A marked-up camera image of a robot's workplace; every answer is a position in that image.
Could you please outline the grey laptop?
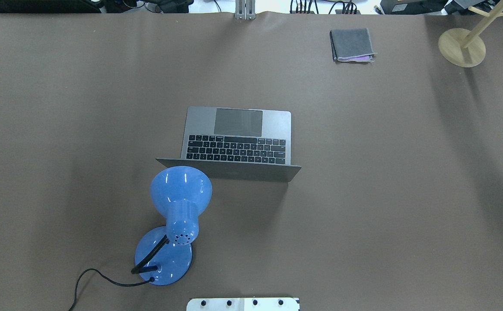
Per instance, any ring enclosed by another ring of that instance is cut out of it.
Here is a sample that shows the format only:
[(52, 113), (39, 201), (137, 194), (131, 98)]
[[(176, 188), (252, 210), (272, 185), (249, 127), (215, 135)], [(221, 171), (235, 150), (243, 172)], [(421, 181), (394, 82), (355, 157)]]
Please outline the grey laptop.
[(180, 158), (157, 161), (194, 167), (211, 179), (290, 182), (301, 170), (291, 148), (289, 111), (191, 106)]

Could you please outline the blue desk lamp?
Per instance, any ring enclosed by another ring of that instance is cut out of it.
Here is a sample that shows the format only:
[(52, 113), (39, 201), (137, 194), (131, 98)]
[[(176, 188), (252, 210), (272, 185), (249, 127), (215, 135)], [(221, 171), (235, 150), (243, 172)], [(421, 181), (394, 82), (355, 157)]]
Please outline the blue desk lamp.
[(171, 167), (152, 180), (150, 195), (166, 224), (139, 240), (131, 273), (152, 285), (166, 286), (184, 277), (191, 266), (192, 243), (200, 230), (198, 217), (208, 207), (212, 184), (196, 168)]

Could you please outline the grey folded cloth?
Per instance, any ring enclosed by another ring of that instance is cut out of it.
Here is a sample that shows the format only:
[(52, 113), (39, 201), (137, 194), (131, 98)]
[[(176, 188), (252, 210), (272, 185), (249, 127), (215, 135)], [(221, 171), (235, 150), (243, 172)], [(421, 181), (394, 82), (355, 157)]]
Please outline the grey folded cloth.
[(331, 29), (332, 58), (343, 63), (372, 63), (376, 52), (368, 28)]

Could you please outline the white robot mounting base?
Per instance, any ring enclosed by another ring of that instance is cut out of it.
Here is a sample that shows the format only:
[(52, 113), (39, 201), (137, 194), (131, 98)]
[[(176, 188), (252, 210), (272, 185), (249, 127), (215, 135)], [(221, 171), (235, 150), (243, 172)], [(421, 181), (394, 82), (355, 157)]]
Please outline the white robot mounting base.
[(187, 311), (300, 311), (299, 298), (293, 297), (239, 297), (194, 298)]

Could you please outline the wooden mug tree stand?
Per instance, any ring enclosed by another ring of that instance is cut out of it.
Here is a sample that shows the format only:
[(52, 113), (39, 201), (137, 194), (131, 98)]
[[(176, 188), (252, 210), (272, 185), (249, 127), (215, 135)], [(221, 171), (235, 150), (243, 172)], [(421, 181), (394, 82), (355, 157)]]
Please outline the wooden mug tree stand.
[(503, 16), (503, 0), (501, 0), (490, 12), (485, 12), (469, 6), (468, 10), (484, 16), (473, 30), (453, 28), (439, 36), (438, 48), (450, 63), (470, 68), (479, 65), (485, 58), (486, 49), (484, 41), (480, 38), (485, 30), (495, 19)]

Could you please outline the aluminium clamp bracket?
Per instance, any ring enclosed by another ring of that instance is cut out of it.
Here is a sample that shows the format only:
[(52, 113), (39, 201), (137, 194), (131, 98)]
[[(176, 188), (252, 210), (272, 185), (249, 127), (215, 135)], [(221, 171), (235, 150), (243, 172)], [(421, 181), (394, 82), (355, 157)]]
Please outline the aluminium clamp bracket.
[(255, 0), (236, 0), (234, 14), (235, 19), (254, 20), (257, 17), (255, 3)]

